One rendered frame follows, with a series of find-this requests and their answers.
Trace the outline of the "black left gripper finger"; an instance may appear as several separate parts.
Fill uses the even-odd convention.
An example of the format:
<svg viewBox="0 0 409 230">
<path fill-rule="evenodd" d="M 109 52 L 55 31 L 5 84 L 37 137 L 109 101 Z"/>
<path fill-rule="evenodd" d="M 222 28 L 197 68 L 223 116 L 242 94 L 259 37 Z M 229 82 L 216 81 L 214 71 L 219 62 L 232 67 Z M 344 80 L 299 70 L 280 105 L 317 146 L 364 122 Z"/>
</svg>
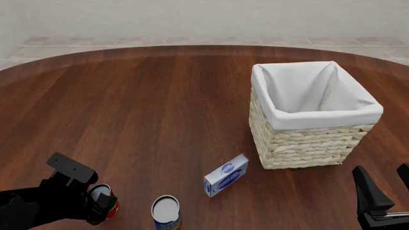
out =
<svg viewBox="0 0 409 230">
<path fill-rule="evenodd" d="M 116 213 L 118 198 L 113 193 L 91 193 L 88 223 L 97 226 Z"/>
</svg>

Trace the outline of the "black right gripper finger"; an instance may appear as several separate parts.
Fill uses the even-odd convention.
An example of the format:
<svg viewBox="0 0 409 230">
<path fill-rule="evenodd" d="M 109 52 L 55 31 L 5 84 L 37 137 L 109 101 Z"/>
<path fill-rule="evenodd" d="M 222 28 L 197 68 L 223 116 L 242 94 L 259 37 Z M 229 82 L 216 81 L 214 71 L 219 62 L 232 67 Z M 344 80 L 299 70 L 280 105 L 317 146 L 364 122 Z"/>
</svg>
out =
<svg viewBox="0 0 409 230">
<path fill-rule="evenodd" d="M 357 192 L 357 212 L 386 212 L 395 204 L 374 183 L 363 166 L 352 170 Z"/>
<path fill-rule="evenodd" d="M 403 163 L 396 169 L 405 187 L 409 190 L 409 163 Z"/>
</svg>

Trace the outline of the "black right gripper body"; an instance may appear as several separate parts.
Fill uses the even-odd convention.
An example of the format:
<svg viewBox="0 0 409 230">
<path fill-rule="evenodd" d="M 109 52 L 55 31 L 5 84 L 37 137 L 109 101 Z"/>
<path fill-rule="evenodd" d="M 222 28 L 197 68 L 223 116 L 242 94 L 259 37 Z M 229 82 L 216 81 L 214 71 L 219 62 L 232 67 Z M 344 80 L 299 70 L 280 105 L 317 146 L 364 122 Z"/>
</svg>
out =
<svg viewBox="0 0 409 230">
<path fill-rule="evenodd" d="M 409 230 L 409 212 L 367 211 L 357 209 L 362 230 Z"/>
</svg>

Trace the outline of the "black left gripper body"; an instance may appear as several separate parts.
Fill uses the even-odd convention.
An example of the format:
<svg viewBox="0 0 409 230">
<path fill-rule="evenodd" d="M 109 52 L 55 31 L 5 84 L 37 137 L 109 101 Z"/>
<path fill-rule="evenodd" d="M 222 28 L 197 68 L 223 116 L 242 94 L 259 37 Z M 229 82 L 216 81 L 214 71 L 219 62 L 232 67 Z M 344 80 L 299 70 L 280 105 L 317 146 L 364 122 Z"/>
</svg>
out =
<svg viewBox="0 0 409 230">
<path fill-rule="evenodd" d="M 87 190 L 81 193 L 82 202 L 76 206 L 74 211 L 74 220 L 84 220 L 89 224 L 97 223 L 97 213 L 95 209 L 95 201 Z"/>
</svg>

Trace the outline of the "red tomato sauce can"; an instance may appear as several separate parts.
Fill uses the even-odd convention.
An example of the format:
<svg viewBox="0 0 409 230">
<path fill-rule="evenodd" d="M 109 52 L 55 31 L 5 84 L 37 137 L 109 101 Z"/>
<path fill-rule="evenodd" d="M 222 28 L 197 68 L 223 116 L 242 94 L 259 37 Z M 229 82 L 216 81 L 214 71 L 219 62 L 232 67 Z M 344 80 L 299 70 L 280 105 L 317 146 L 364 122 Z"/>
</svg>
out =
<svg viewBox="0 0 409 230">
<path fill-rule="evenodd" d="M 89 194 L 96 202 L 98 208 L 102 211 L 105 220 L 113 218 L 118 212 L 119 202 L 118 198 L 114 195 L 111 187 L 108 184 L 102 183 L 94 185 Z"/>
</svg>

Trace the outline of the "pale woven wicker basket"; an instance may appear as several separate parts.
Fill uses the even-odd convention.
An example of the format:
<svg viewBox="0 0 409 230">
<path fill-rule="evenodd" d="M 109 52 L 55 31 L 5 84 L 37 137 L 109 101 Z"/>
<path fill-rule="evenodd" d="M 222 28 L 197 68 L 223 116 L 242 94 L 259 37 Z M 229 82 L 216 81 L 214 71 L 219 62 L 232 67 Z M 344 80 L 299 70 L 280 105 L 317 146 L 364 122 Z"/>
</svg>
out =
<svg viewBox="0 0 409 230">
<path fill-rule="evenodd" d="M 374 125 L 274 130 L 251 85 L 249 126 L 267 170 L 341 164 Z"/>
</svg>

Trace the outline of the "white cloth basket liner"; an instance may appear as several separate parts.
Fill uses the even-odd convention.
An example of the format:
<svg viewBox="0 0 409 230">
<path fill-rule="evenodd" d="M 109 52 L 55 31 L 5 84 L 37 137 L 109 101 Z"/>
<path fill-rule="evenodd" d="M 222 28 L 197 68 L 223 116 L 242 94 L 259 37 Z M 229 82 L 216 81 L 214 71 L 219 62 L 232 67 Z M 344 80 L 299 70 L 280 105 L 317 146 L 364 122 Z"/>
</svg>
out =
<svg viewBox="0 0 409 230">
<path fill-rule="evenodd" d="M 376 124 L 383 107 L 334 61 L 257 64 L 251 85 L 274 130 Z"/>
</svg>

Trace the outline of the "flat plate on black stalk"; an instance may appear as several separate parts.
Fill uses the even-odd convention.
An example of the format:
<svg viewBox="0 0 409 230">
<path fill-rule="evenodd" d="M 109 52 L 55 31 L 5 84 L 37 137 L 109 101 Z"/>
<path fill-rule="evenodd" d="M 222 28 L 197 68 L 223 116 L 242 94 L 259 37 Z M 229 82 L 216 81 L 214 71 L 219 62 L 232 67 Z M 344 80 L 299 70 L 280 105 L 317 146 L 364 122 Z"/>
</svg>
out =
<svg viewBox="0 0 409 230">
<path fill-rule="evenodd" d="M 57 172 L 77 180 L 84 184 L 94 184 L 98 181 L 98 174 L 92 168 L 66 157 L 62 153 L 55 152 L 47 161 L 47 165 Z"/>
</svg>

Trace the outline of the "blue and yellow labelled can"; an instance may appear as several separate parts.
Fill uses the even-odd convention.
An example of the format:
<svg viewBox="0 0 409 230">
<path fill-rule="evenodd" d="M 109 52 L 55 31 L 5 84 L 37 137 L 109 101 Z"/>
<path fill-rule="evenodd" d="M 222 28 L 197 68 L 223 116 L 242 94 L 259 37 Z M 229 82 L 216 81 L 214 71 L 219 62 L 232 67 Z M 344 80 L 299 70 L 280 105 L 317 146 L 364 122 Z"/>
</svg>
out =
<svg viewBox="0 0 409 230">
<path fill-rule="evenodd" d="M 180 204 L 171 195 L 163 195 L 154 201 L 151 207 L 151 216 L 157 230 L 180 230 Z"/>
</svg>

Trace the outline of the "blue and white printed box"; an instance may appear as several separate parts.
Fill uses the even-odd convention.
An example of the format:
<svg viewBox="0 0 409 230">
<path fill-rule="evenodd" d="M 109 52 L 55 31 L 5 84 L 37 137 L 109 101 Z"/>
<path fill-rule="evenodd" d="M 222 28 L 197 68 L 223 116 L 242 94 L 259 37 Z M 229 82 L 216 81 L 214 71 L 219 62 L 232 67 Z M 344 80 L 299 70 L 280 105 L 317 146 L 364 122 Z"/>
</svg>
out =
<svg viewBox="0 0 409 230">
<path fill-rule="evenodd" d="M 238 155 L 204 177 L 204 191 L 209 197 L 214 197 L 228 187 L 247 170 L 249 159 L 245 155 Z"/>
</svg>

